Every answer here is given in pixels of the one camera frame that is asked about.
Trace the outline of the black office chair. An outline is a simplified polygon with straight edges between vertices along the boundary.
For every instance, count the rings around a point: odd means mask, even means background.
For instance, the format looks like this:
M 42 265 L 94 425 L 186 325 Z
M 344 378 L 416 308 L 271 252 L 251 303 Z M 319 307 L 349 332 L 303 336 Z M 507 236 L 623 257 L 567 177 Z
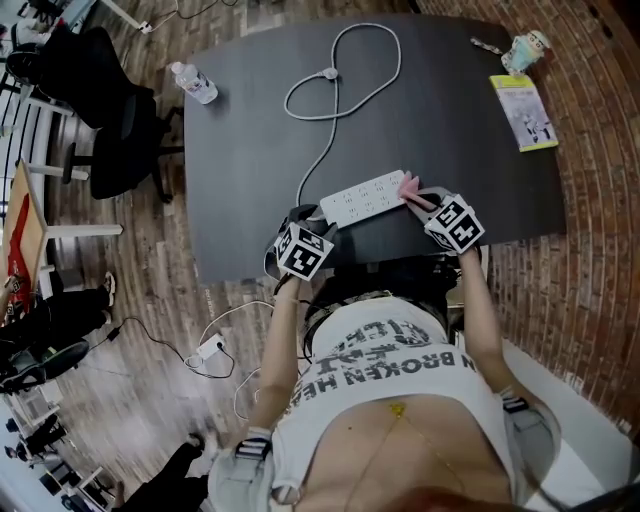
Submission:
M 21 84 L 66 104 L 96 131 L 91 155 L 78 155 L 74 143 L 68 147 L 61 168 L 65 184 L 74 168 L 88 166 L 91 195 L 103 200 L 133 190 L 151 176 L 160 200 L 171 202 L 158 159 L 184 151 L 162 144 L 173 116 L 184 110 L 173 107 L 166 117 L 157 115 L 153 90 L 129 80 L 104 28 L 75 34 L 60 25 L 44 45 L 17 46 L 6 68 Z

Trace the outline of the person's white printed shirt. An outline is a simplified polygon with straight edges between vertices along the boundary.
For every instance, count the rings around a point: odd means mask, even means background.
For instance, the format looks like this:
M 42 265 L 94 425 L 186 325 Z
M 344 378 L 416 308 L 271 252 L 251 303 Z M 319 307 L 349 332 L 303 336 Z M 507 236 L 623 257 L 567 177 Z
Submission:
M 374 400 L 423 394 L 465 406 L 515 489 L 501 400 L 472 358 L 446 341 L 432 315 L 392 297 L 343 306 L 316 331 L 312 363 L 273 433 L 274 487 L 302 485 L 324 431 L 342 412 Z

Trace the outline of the clear plastic water bottle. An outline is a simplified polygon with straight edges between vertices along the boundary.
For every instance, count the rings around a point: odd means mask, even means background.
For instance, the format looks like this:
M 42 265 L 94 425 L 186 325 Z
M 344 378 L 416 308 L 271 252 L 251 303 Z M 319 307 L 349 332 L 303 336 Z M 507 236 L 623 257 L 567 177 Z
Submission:
M 171 64 L 171 71 L 176 84 L 199 103 L 207 105 L 218 97 L 218 89 L 193 64 L 179 61 Z

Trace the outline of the black padded chair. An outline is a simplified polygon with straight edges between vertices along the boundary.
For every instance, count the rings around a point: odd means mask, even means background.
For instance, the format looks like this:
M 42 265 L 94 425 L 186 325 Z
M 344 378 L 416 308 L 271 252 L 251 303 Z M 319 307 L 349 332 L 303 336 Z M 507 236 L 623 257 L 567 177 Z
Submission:
M 77 368 L 88 352 L 89 343 L 84 339 L 60 350 L 49 347 L 37 354 L 22 350 L 0 367 L 0 394 L 13 395 L 55 380 Z

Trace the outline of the person's black trousers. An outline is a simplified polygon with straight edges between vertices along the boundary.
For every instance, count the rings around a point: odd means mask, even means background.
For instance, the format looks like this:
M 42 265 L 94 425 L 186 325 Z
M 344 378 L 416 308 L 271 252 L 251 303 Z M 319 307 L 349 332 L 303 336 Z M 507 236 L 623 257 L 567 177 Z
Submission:
M 386 261 L 379 263 L 374 270 L 367 265 L 342 267 L 334 271 L 318 293 L 346 297 L 367 291 L 389 290 L 393 296 L 430 312 L 447 325 L 446 294 L 456 286 L 458 269 L 457 260 L 449 255 Z

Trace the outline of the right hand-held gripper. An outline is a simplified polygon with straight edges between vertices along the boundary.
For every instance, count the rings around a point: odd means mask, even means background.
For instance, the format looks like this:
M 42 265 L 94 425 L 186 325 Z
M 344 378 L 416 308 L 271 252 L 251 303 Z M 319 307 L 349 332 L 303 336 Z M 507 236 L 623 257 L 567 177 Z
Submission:
M 405 199 L 405 204 L 414 216 L 425 226 L 429 234 L 442 248 L 463 254 L 476 245 L 485 229 L 461 195 L 453 195 L 443 187 L 426 187 L 417 195 L 427 201 L 416 203 Z M 429 201 L 442 201 L 439 210 Z

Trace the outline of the pink cloth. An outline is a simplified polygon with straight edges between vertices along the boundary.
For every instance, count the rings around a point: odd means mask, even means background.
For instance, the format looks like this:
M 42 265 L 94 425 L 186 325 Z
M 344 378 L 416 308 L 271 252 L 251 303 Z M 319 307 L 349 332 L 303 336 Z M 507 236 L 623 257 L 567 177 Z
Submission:
M 397 190 L 397 196 L 402 200 L 413 200 L 418 198 L 420 179 L 410 171 L 403 174 Z

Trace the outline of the small white floor power strip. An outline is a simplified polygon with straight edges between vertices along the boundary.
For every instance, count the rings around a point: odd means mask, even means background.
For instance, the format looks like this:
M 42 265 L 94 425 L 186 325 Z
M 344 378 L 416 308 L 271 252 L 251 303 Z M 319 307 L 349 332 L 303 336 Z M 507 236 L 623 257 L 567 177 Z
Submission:
M 225 345 L 224 337 L 215 333 L 211 337 L 209 337 L 206 341 L 203 341 L 200 346 L 197 348 L 197 355 L 203 359 L 207 360 L 211 358 L 214 354 L 216 354 L 221 348 Z

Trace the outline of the pale cartoon figurine cup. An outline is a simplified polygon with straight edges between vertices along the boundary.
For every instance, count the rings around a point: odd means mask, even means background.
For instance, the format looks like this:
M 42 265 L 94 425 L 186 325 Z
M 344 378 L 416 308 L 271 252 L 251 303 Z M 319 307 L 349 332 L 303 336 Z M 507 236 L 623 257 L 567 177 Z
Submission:
M 509 75 L 521 76 L 550 49 L 549 39 L 539 30 L 531 30 L 514 38 L 511 48 L 501 56 L 501 62 Z

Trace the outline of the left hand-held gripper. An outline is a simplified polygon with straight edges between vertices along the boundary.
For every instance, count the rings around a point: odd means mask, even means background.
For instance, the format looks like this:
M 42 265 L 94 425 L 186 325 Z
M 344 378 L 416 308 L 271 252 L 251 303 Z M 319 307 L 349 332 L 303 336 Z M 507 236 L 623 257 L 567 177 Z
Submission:
M 334 248 L 335 225 L 324 214 L 313 215 L 313 205 L 296 206 L 280 227 L 264 259 L 265 273 L 273 279 L 282 274 L 311 280 Z

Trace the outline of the person's right forearm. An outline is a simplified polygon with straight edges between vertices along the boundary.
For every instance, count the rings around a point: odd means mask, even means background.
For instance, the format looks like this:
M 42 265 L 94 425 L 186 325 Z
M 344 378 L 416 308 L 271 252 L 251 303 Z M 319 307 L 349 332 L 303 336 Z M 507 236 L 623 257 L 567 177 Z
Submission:
M 459 264 L 464 299 L 465 350 L 493 391 L 514 391 L 514 376 L 504 359 L 501 330 L 478 251 L 472 248 L 461 254 Z

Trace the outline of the patterned belt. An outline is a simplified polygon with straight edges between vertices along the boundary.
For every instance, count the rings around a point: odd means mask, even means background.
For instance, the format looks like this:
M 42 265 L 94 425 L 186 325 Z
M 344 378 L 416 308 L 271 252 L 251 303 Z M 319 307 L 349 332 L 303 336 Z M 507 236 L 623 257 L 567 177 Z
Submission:
M 304 317 L 304 327 L 302 329 L 304 344 L 310 344 L 314 334 L 320 325 L 339 308 L 357 302 L 372 300 L 377 298 L 392 297 L 389 290 L 374 290 L 364 293 L 350 294 L 346 297 L 339 297 L 337 294 L 318 293 L 308 304 Z

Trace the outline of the yellow-green book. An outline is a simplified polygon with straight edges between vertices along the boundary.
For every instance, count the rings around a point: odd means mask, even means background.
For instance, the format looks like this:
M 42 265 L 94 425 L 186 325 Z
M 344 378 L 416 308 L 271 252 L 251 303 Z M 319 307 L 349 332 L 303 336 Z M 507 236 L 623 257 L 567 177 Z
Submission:
M 489 80 L 521 153 L 558 146 L 539 92 L 527 75 L 493 75 Z

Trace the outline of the person's left forearm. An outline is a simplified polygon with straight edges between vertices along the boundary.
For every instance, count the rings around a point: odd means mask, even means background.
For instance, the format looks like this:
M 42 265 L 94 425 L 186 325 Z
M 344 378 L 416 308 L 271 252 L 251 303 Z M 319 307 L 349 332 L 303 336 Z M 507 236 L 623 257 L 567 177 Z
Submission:
M 298 379 L 298 299 L 302 281 L 289 278 L 275 296 L 259 372 L 258 400 L 240 430 L 241 439 L 250 427 L 271 430 L 287 409 Z

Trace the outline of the white platform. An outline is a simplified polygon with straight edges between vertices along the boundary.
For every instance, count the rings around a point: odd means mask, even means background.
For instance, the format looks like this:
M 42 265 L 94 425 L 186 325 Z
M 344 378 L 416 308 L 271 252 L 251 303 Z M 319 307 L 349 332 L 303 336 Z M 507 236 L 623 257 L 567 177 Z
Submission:
M 640 450 L 607 417 L 515 345 L 503 346 L 509 367 L 561 427 L 560 453 L 544 490 L 572 506 L 640 478 Z

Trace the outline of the wooden side table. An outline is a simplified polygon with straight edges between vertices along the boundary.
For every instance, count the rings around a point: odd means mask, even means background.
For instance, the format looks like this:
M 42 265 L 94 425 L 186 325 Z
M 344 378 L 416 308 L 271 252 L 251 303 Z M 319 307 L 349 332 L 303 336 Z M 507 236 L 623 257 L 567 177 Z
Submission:
M 9 202 L 0 219 L 0 280 L 8 276 L 9 243 L 24 198 L 28 200 L 28 213 L 22 231 L 21 254 L 29 271 L 32 287 L 44 298 L 53 294 L 50 274 L 55 270 L 46 260 L 46 244 L 52 239 L 118 236 L 123 233 L 119 224 L 49 225 L 31 176 L 31 168 L 20 160 L 13 177 Z

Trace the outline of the white desk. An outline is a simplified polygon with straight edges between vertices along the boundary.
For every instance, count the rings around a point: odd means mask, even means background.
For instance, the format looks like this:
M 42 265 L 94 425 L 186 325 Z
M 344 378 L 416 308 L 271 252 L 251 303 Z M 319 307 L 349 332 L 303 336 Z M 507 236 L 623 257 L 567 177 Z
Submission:
M 75 115 L 72 110 L 57 105 L 54 100 L 41 100 L 33 97 L 33 86 L 7 84 L 5 81 L 7 77 L 8 75 L 4 74 L 0 80 L 0 95 L 4 92 L 9 93 L 10 98 L 8 100 L 7 107 L 13 106 L 15 108 L 16 120 L 11 126 L 9 126 L 5 121 L 2 121 L 0 136 L 8 136 L 11 138 L 14 132 L 23 132 L 29 119 L 28 111 L 30 108 L 33 108 L 37 114 L 41 111 L 45 111 L 51 114 L 59 114 L 62 117 L 73 117 Z M 88 172 L 74 170 L 73 167 L 54 167 L 50 165 L 36 164 L 33 162 L 29 162 L 28 166 L 33 173 L 58 177 L 61 178 L 64 183 L 69 183 L 72 179 L 86 181 L 90 177 Z

